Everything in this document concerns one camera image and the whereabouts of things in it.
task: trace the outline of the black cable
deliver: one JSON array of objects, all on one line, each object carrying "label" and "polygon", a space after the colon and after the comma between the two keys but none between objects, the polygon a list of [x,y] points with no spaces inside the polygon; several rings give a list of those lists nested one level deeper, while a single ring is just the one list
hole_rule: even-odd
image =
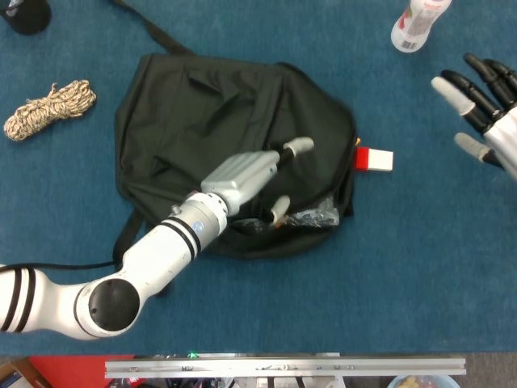
[{"label": "black cable", "polygon": [[113,265],[112,261],[106,261],[104,263],[96,264],[85,264],[85,265],[72,265],[72,264],[51,264],[51,263],[21,263],[21,264],[9,264],[4,267],[0,267],[0,273],[12,271],[14,269],[34,268],[34,269],[59,269],[59,270],[70,270],[77,271],[83,269],[94,269],[104,268]]},{"label": "black cable", "polygon": [[298,384],[298,388],[305,388],[304,381],[300,376],[296,377],[296,384]]}]

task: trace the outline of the black stripe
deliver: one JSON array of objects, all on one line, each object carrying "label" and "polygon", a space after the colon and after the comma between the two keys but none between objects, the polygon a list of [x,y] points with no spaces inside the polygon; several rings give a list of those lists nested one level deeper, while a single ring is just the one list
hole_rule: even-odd
[{"label": "black stripe", "polygon": [[194,246],[192,245],[191,240],[175,225],[170,224],[169,222],[162,222],[160,225],[166,226],[167,228],[171,228],[174,232],[179,234],[183,241],[187,244],[188,250],[191,252],[191,261],[195,258]]},{"label": "black stripe", "polygon": [[18,305],[19,300],[19,291],[22,287],[22,270],[15,270],[15,287],[13,288],[13,294],[11,296],[11,304],[9,305],[9,310],[7,311],[6,320],[4,321],[2,328],[0,331],[7,331],[11,323],[13,322],[13,317],[15,316],[16,306]]},{"label": "black stripe", "polygon": [[29,288],[27,290],[27,299],[25,301],[25,307],[23,308],[22,318],[19,320],[18,327],[16,327],[15,330],[16,333],[20,333],[29,320],[32,303],[34,302],[34,292],[36,291],[36,271],[34,268],[27,268],[27,270],[29,271]]},{"label": "black stripe", "polygon": [[188,225],[184,220],[182,220],[181,218],[177,218],[175,216],[170,216],[167,218],[167,220],[172,220],[172,221],[176,221],[178,222],[183,228],[185,228],[186,230],[188,230],[188,233],[191,234],[192,238],[194,239],[195,241],[195,245],[197,246],[197,253],[199,254],[201,252],[201,242],[200,242],[200,239],[197,237],[197,234],[195,233],[195,231],[191,228],[190,225]]},{"label": "black stripe", "polygon": [[95,337],[95,338],[103,338],[103,337],[99,337],[97,335],[93,335],[91,334],[87,329],[85,329],[82,324],[79,322],[79,318],[78,318],[78,299],[79,299],[79,295],[81,295],[81,292],[84,290],[84,287],[81,288],[81,290],[78,292],[78,294],[75,296],[75,301],[74,301],[74,318],[75,318],[75,322],[78,323],[79,327],[85,332],[87,333],[88,335],[91,335],[92,337]]}]

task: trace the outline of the black backpack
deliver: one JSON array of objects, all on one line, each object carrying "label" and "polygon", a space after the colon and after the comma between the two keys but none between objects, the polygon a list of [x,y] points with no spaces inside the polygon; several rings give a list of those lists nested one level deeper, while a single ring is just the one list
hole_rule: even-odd
[{"label": "black backpack", "polygon": [[[116,182],[135,212],[114,258],[120,261],[143,221],[158,224],[229,156],[302,136],[314,140],[314,150],[242,206],[208,250],[240,259],[280,257],[331,236],[335,222],[307,215],[329,204],[340,221],[352,212],[357,135],[349,110],[293,65],[198,57],[122,0],[114,1],[143,18],[150,35],[172,54],[141,58],[116,113]],[[282,195],[291,198],[288,214],[302,221],[244,227],[246,220],[260,225]]]}]

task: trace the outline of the metal rail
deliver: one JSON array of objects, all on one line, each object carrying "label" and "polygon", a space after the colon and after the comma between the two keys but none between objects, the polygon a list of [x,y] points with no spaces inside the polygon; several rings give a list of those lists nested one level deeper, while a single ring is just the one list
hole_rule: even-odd
[{"label": "metal rail", "polygon": [[106,378],[357,377],[464,375],[464,358],[348,358],[340,356],[217,356],[108,361]]}]

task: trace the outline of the black object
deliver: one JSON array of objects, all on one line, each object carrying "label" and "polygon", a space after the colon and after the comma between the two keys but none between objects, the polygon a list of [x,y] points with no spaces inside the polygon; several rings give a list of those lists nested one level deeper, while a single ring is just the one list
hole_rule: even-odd
[{"label": "black object", "polygon": [[296,384],[298,388],[305,388],[304,380],[300,376],[296,377]]},{"label": "black object", "polygon": [[0,9],[0,15],[16,32],[23,35],[43,31],[52,18],[47,0],[18,0],[12,6]]},{"label": "black object", "polygon": [[505,113],[501,112],[499,106],[492,101],[485,92],[477,87],[474,82],[470,81],[462,74],[452,70],[443,70],[441,75],[476,103],[476,105],[486,113],[493,122],[504,116]]},{"label": "black object", "polygon": [[508,85],[517,92],[517,74],[514,70],[499,61],[494,61],[493,59],[485,59],[485,63],[494,69],[499,75],[504,77]]},{"label": "black object", "polygon": [[106,331],[120,331],[131,325],[137,317],[140,297],[128,281],[110,279],[95,287],[88,308],[97,326]]},{"label": "black object", "polygon": [[501,78],[498,73],[474,54],[466,53],[463,58],[470,67],[476,70],[483,82],[486,83],[490,91],[505,109],[510,109],[515,106],[517,95],[510,89],[506,84],[506,81]]},{"label": "black object", "polygon": [[291,198],[290,213],[332,197],[342,217],[351,214],[357,135],[350,111],[293,65],[197,57],[138,15],[173,55],[141,58],[116,113],[116,182],[136,215],[117,240],[115,261],[135,238],[135,220],[157,225],[229,156],[302,136],[314,140],[314,150],[283,165],[208,249],[242,259],[280,257],[330,237],[335,227],[282,226],[248,235],[238,220],[269,213],[282,195]]}]

